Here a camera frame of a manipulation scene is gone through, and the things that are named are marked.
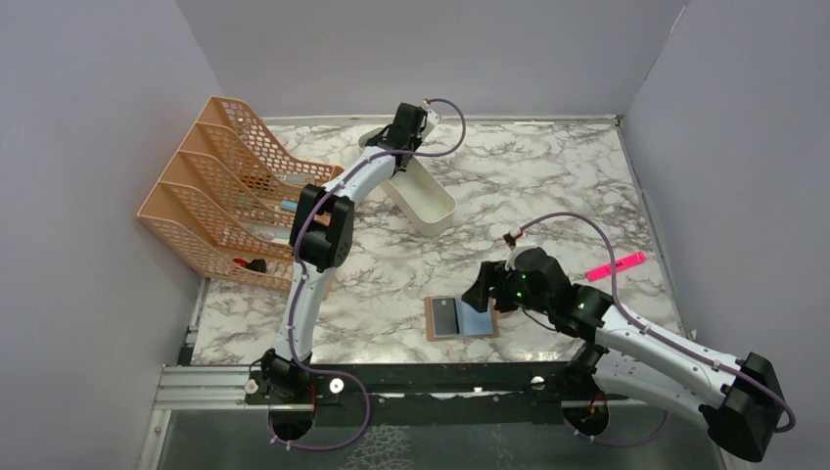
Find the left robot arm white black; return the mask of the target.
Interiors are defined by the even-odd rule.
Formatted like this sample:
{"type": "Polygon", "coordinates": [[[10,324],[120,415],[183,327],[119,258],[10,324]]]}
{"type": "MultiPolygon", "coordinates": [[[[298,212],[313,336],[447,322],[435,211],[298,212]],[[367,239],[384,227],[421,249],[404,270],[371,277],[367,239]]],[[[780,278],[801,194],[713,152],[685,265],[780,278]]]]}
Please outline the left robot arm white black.
{"type": "Polygon", "coordinates": [[[392,122],[367,141],[344,173],[301,190],[290,235],[292,287],[277,338],[259,363],[269,395],[292,402],[306,393],[313,329],[326,288],[351,250],[355,210],[377,186],[406,169],[436,122],[428,100],[400,104],[392,122]]]}

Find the brown leather card holder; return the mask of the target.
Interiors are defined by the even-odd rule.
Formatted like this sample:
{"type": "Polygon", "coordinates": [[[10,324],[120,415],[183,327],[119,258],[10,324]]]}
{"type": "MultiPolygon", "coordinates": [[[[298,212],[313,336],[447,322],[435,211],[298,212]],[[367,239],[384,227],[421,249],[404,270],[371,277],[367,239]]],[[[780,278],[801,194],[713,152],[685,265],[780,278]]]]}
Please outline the brown leather card holder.
{"type": "Polygon", "coordinates": [[[498,322],[511,315],[511,312],[501,312],[495,308],[495,302],[490,299],[488,310],[476,312],[470,306],[464,304],[460,296],[436,296],[424,299],[426,317],[426,337],[430,342],[465,340],[479,338],[496,338],[499,336],[498,322]],[[436,338],[433,333],[433,320],[431,299],[440,297],[451,297],[456,299],[460,333],[455,337],[436,338]]]}

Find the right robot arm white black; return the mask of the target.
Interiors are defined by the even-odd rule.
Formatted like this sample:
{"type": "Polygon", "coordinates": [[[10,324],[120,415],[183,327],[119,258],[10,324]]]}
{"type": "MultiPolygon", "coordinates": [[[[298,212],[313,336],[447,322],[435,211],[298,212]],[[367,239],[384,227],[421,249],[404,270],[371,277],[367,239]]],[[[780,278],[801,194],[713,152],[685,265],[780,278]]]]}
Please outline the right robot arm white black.
{"type": "Polygon", "coordinates": [[[539,247],[482,262],[462,300],[478,312],[542,313],[555,331],[583,340],[564,375],[577,398],[600,390],[647,402],[699,425],[721,449],[750,462],[763,460],[779,431],[786,401],[767,358],[718,352],[630,313],[610,294],[571,282],[539,247]]]}

